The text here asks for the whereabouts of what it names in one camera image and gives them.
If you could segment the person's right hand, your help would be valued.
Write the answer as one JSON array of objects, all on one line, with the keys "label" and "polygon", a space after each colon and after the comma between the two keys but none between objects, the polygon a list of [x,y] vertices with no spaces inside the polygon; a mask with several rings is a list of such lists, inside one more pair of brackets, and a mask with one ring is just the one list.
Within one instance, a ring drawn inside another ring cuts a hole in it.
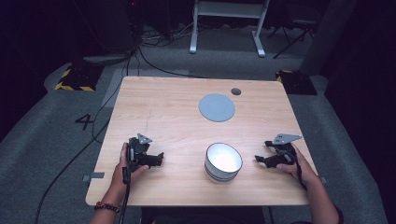
[{"label": "person's right hand", "polygon": [[293,165],[280,163],[276,166],[276,168],[297,178],[301,185],[305,186],[307,189],[313,186],[315,183],[321,183],[321,180],[318,178],[317,174],[314,172],[299,148],[297,148],[297,146],[294,144],[292,145],[296,151],[297,162],[295,162]]}]

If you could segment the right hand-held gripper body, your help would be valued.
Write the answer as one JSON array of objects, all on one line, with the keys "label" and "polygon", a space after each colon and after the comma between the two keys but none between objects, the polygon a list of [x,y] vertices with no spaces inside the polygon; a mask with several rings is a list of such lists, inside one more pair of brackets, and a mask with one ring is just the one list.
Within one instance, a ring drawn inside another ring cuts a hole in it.
[{"label": "right hand-held gripper body", "polygon": [[271,166],[276,167],[280,163],[294,164],[297,162],[296,151],[291,143],[301,138],[300,135],[279,133],[272,141],[272,147],[275,149],[276,155]]}]

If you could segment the white metal desk frame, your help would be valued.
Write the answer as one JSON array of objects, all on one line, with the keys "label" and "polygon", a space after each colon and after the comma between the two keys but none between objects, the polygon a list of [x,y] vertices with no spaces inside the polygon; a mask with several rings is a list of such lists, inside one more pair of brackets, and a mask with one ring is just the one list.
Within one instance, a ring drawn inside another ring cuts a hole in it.
[{"label": "white metal desk frame", "polygon": [[202,0],[195,0],[192,16],[192,35],[190,44],[190,53],[194,54],[197,51],[198,40],[198,19],[200,16],[207,17],[227,17],[227,18],[242,18],[242,19],[257,19],[258,25],[255,31],[252,31],[252,38],[256,46],[257,53],[260,57],[266,55],[262,46],[260,34],[262,25],[267,14],[270,0],[263,0],[259,4],[249,3],[230,3],[230,2],[209,2]]}]

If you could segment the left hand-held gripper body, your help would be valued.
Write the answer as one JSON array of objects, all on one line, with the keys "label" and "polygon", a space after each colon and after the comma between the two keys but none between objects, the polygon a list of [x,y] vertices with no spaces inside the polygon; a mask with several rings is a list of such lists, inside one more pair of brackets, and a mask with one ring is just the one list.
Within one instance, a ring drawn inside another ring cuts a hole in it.
[{"label": "left hand-held gripper body", "polygon": [[147,154],[151,142],[151,139],[141,133],[139,133],[137,137],[129,139],[127,146],[127,161],[132,173],[141,165],[147,165],[148,167],[152,166],[149,161],[149,155]]}]

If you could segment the person's dark trousers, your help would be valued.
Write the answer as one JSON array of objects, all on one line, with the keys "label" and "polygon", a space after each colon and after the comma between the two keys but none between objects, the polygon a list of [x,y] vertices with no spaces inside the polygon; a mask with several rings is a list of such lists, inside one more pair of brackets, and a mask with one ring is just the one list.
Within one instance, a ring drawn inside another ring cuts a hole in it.
[{"label": "person's dark trousers", "polygon": [[260,206],[143,207],[141,224],[265,224]]}]

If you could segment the grey round coaster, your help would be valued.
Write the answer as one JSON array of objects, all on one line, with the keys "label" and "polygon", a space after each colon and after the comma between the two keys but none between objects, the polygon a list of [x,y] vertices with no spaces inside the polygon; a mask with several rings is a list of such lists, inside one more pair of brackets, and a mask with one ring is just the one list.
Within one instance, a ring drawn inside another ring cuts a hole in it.
[{"label": "grey round coaster", "polygon": [[204,118],[210,121],[224,122],[233,117],[235,105],[229,97],[219,93],[211,93],[201,99],[199,111]]}]

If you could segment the person's left hand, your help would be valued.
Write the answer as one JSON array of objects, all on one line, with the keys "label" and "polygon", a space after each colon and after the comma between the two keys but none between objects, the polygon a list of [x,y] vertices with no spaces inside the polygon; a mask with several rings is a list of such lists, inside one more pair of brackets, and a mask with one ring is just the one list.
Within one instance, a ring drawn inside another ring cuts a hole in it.
[{"label": "person's left hand", "polygon": [[[116,192],[118,195],[121,195],[125,192],[126,185],[123,183],[123,168],[128,167],[128,159],[126,156],[127,152],[127,144],[124,143],[122,145],[122,149],[120,152],[120,161],[116,165],[113,176],[112,176],[112,181],[110,184],[110,188],[113,192]],[[134,172],[131,172],[131,182],[136,181],[142,174],[144,174],[149,167],[147,165],[140,166],[137,168]]]}]

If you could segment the grey column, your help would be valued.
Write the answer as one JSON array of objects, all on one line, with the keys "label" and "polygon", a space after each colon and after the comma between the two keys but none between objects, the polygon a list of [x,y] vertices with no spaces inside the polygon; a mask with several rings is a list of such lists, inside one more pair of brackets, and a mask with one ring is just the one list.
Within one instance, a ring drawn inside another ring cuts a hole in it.
[{"label": "grey column", "polygon": [[343,33],[358,0],[332,0],[300,66],[309,76],[319,75]]}]

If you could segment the black tripod stand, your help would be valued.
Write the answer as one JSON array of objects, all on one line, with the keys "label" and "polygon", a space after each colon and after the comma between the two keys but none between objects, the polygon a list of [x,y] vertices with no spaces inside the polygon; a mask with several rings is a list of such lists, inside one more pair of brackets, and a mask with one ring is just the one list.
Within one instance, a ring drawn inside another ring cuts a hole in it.
[{"label": "black tripod stand", "polygon": [[306,35],[314,38],[313,29],[317,23],[313,19],[285,19],[279,25],[275,26],[274,30],[268,35],[268,38],[273,37],[278,31],[281,31],[286,38],[287,45],[275,54],[273,58],[277,59],[298,41],[303,42]]}]

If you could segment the grey tape strip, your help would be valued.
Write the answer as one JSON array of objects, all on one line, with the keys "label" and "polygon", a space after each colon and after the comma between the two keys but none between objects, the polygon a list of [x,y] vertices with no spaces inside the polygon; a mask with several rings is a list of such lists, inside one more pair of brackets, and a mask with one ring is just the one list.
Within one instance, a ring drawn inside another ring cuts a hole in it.
[{"label": "grey tape strip", "polygon": [[83,182],[90,182],[92,179],[97,179],[97,178],[104,178],[105,173],[91,173],[89,175],[84,175],[82,177]]}]

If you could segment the grey flat stand base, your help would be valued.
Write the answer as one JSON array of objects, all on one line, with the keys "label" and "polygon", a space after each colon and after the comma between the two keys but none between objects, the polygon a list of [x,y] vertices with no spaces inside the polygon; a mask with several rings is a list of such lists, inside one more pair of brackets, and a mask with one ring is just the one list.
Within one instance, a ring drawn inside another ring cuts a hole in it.
[{"label": "grey flat stand base", "polygon": [[92,66],[108,66],[117,63],[122,63],[128,59],[127,55],[102,55],[102,56],[88,56],[83,60]]}]

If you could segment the black yellow striped base plate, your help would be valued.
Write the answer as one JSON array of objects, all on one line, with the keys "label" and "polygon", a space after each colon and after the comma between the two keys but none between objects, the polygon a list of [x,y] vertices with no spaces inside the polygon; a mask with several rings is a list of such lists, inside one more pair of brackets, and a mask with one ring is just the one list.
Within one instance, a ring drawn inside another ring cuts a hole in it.
[{"label": "black yellow striped base plate", "polygon": [[287,94],[318,94],[310,77],[299,71],[279,70],[276,72],[276,81],[283,84]]},{"label": "black yellow striped base plate", "polygon": [[76,67],[69,65],[56,84],[55,90],[96,91],[96,85],[103,70],[103,66]]}]

